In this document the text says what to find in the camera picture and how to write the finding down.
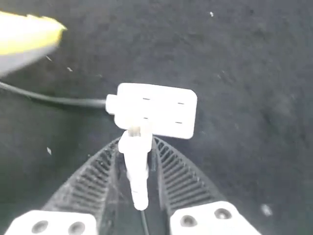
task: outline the yellow object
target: yellow object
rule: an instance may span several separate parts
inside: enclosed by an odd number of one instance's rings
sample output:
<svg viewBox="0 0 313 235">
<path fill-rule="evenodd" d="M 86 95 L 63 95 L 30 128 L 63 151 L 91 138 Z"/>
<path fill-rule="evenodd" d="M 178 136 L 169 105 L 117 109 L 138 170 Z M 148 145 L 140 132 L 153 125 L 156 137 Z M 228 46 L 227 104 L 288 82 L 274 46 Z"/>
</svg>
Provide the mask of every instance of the yellow object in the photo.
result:
<svg viewBox="0 0 313 235">
<path fill-rule="evenodd" d="M 66 28 L 54 19 L 0 11 L 0 56 L 57 46 Z"/>
</svg>

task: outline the white plug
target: white plug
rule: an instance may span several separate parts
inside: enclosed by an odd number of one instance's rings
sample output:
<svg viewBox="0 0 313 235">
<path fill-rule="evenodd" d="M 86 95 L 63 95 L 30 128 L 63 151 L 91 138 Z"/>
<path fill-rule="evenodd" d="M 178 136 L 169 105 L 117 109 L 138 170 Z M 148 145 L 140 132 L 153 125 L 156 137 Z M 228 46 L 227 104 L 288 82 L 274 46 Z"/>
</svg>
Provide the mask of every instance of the white plug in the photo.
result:
<svg viewBox="0 0 313 235">
<path fill-rule="evenodd" d="M 107 96 L 106 110 L 124 130 L 148 126 L 152 134 L 190 139 L 194 134 L 197 95 L 192 90 L 122 83 Z"/>
<path fill-rule="evenodd" d="M 125 129 L 118 143 L 124 154 L 134 207 L 148 207 L 147 155 L 152 134 L 190 139 L 194 134 L 197 95 L 192 90 L 150 84 L 122 83 L 107 96 L 106 110 Z"/>
<path fill-rule="evenodd" d="M 119 152 L 124 154 L 134 207 L 139 211 L 145 210 L 149 204 L 147 156 L 151 147 L 152 133 L 144 132 L 140 127 L 125 131 L 118 143 Z"/>
</svg>

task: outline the black surface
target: black surface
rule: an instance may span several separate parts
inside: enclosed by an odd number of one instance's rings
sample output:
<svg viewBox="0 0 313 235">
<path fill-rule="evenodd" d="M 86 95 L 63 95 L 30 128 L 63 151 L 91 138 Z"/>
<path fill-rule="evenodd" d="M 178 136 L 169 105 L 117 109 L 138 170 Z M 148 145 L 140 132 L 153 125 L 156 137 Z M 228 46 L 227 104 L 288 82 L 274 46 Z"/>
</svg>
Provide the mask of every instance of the black surface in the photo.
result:
<svg viewBox="0 0 313 235">
<path fill-rule="evenodd" d="M 105 97 L 121 82 L 193 89 L 195 135 L 169 143 L 263 234 L 312 234 L 311 1 L 2 0 L 0 9 L 68 28 L 52 62 L 5 81 L 71 97 Z M 42 206 L 88 154 L 122 133 L 105 112 L 5 92 L 0 109 L 2 229 Z M 124 231 L 136 234 L 139 219 L 125 215 Z"/>
</svg>

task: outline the white plastic connector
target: white plastic connector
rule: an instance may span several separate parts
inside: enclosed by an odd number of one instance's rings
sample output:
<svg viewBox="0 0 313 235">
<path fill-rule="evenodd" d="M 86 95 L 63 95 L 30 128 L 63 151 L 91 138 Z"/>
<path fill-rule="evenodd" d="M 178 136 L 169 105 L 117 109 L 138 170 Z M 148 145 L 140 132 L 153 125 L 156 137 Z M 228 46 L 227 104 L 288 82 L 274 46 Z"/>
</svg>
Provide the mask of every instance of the white plastic connector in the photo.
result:
<svg viewBox="0 0 313 235">
<path fill-rule="evenodd" d="M 13 220 L 4 235 L 97 235 L 91 214 L 29 211 Z"/>
<path fill-rule="evenodd" d="M 152 133 L 139 127 L 125 131 L 118 143 L 119 152 L 124 154 L 134 207 L 139 211 L 145 210 L 149 204 L 147 156 L 151 148 Z"/>
<path fill-rule="evenodd" d="M 145 126 L 152 134 L 190 139 L 194 134 L 197 95 L 192 90 L 122 83 L 108 95 L 106 110 L 124 130 Z"/>
</svg>

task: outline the yellow and white object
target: yellow and white object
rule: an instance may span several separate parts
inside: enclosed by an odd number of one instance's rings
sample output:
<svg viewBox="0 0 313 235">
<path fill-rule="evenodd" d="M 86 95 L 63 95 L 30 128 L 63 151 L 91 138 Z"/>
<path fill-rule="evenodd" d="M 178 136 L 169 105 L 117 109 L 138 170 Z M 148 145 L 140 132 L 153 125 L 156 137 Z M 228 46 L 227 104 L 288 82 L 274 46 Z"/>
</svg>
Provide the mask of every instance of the yellow and white object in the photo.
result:
<svg viewBox="0 0 313 235">
<path fill-rule="evenodd" d="M 0 11 L 0 77 L 51 53 L 59 45 L 65 29 L 48 17 Z"/>
</svg>

